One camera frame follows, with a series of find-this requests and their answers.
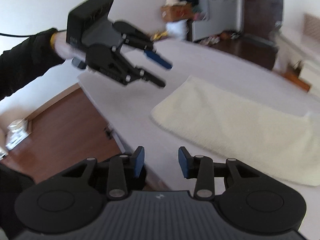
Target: cardboard box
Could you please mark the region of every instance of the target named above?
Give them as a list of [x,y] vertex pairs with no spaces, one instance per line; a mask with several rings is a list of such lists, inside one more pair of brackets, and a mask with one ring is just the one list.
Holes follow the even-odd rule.
[[187,3],[186,5],[162,6],[161,13],[162,19],[165,22],[177,22],[193,18],[191,3]]

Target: white table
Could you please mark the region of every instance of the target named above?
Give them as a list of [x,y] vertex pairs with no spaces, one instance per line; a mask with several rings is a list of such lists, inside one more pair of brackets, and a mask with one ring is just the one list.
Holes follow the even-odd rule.
[[[200,45],[165,40],[156,44],[158,52],[173,62],[166,71],[145,58],[140,51],[131,51],[127,58],[144,66],[167,81],[164,89],[138,81],[122,87],[100,75],[85,72],[79,76],[80,85],[100,113],[113,125],[127,144],[146,150],[145,162],[170,189],[190,190],[195,179],[186,180],[178,163],[178,148],[185,146],[192,155],[206,155],[215,162],[225,158],[201,149],[157,127],[150,119],[151,110],[193,75],[217,87],[245,98],[263,103],[276,110],[303,116],[320,113],[320,103],[282,77],[253,63]],[[320,187],[307,187],[284,182],[298,190],[307,202],[307,215],[300,232],[310,240],[320,239]],[[217,179],[216,194],[224,190]]]

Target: circular pad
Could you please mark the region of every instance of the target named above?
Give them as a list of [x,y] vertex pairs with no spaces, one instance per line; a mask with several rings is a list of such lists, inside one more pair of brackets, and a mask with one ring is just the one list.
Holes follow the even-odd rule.
[[219,207],[231,224],[261,235],[298,230],[307,209],[298,192],[263,177],[237,181],[220,196]]
[[38,199],[38,206],[46,211],[58,212],[70,208],[75,197],[67,191],[56,190],[43,193]]
[[79,178],[46,180],[19,195],[15,212],[28,228],[44,234],[67,233],[88,225],[102,209],[98,191]]
[[274,212],[283,206],[283,199],[277,193],[260,190],[247,196],[247,204],[260,212]]

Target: door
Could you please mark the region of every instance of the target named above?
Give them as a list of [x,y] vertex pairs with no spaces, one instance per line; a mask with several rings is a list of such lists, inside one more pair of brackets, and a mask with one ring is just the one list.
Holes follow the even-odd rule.
[[283,0],[244,1],[244,32],[269,40],[276,22],[282,22]]

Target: gray cabinet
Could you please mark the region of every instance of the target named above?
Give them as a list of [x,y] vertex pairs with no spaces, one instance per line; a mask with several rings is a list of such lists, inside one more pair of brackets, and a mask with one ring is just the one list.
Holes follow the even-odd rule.
[[207,0],[208,17],[192,23],[192,41],[236,29],[236,0]]

